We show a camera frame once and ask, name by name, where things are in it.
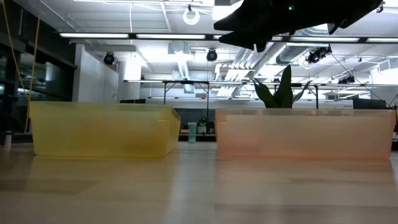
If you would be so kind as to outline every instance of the wooden table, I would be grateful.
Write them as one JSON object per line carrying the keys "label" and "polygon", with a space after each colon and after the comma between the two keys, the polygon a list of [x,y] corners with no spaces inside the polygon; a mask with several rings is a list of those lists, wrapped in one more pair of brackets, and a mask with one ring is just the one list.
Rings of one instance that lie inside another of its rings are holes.
{"label": "wooden table", "polygon": [[397,223],[398,160],[220,158],[213,142],[160,159],[0,151],[0,223]]}

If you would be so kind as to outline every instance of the yellow cable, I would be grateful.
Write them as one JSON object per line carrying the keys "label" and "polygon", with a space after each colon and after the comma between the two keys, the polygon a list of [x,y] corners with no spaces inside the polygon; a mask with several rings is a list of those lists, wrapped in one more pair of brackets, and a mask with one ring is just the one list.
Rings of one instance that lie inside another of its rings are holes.
{"label": "yellow cable", "polygon": [[39,15],[37,16],[37,28],[36,28],[35,48],[33,53],[32,75],[30,76],[29,97],[27,100],[27,111],[26,111],[25,131],[24,131],[25,134],[27,132],[27,123],[29,121],[30,97],[32,95],[33,76],[35,73],[35,64],[36,64],[35,61],[36,61],[36,52],[37,52],[37,41],[39,39],[39,28],[40,28],[40,6],[39,6]]}
{"label": "yellow cable", "polygon": [[12,57],[14,58],[14,63],[15,63],[15,67],[16,67],[16,70],[17,70],[18,78],[19,78],[19,81],[21,82],[22,89],[24,90],[24,93],[25,93],[25,96],[26,96],[26,100],[29,101],[29,98],[28,98],[28,96],[27,96],[27,94],[26,94],[26,91],[25,91],[24,83],[22,82],[21,74],[19,73],[19,67],[18,67],[18,63],[17,63],[17,57],[15,56],[15,53],[14,53],[14,45],[12,44],[11,33],[10,33],[10,27],[9,27],[9,25],[8,25],[7,10],[6,10],[6,1],[3,1],[3,2],[2,2],[2,9],[3,9],[3,11],[4,11],[4,17],[5,17],[5,19],[6,19],[6,27],[7,27],[7,32],[8,32],[8,39],[9,39],[9,41],[10,41]]}

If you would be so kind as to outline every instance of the spotlight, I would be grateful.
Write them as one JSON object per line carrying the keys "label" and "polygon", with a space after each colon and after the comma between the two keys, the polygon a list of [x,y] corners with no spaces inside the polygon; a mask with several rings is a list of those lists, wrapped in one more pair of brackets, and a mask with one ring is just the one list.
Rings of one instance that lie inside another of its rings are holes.
{"label": "spotlight", "polygon": [[305,59],[308,63],[317,63],[326,55],[332,53],[331,47],[320,47],[315,51],[310,52],[310,55]]}
{"label": "spotlight", "polygon": [[208,62],[214,62],[217,60],[217,53],[215,49],[210,49],[207,53],[206,59]]}
{"label": "spotlight", "polygon": [[107,52],[104,57],[104,63],[106,65],[114,65],[118,60],[114,57],[113,52]]}
{"label": "spotlight", "polygon": [[350,83],[354,83],[354,82],[355,82],[355,78],[352,75],[350,75],[347,78],[342,78],[341,80],[338,80],[338,84],[350,84]]}

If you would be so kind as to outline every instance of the green leaf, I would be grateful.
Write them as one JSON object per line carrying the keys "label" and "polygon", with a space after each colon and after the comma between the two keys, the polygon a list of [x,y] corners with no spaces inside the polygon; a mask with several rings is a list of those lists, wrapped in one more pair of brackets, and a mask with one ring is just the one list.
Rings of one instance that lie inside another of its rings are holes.
{"label": "green leaf", "polygon": [[256,78],[252,78],[252,81],[254,83],[254,88],[256,89],[257,96],[261,101],[264,102],[266,108],[278,108],[278,105],[275,103],[274,97],[272,96],[272,93],[269,91],[268,87],[262,84]]}
{"label": "green leaf", "polygon": [[293,105],[292,67],[288,65],[282,73],[278,90],[274,93],[274,100],[281,108],[291,108]]}
{"label": "green leaf", "polygon": [[304,89],[303,89],[300,93],[298,93],[297,95],[295,95],[295,96],[293,97],[293,103],[296,102],[297,100],[301,99],[301,97],[302,97],[303,94],[304,94],[304,91],[308,88],[310,82],[311,82],[311,81],[307,82],[307,84],[305,84],[305,86],[304,86]]}

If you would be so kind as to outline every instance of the translucent plastic container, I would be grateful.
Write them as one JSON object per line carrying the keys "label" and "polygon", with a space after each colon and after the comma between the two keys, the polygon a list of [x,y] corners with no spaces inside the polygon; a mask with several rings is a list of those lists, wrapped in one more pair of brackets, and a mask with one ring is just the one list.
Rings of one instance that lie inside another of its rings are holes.
{"label": "translucent plastic container", "polygon": [[197,141],[197,124],[195,122],[188,123],[188,143],[196,143]]}
{"label": "translucent plastic container", "polygon": [[221,155],[388,159],[392,110],[217,109]]}
{"label": "translucent plastic container", "polygon": [[43,156],[162,157],[177,148],[171,106],[32,102],[35,153]]}

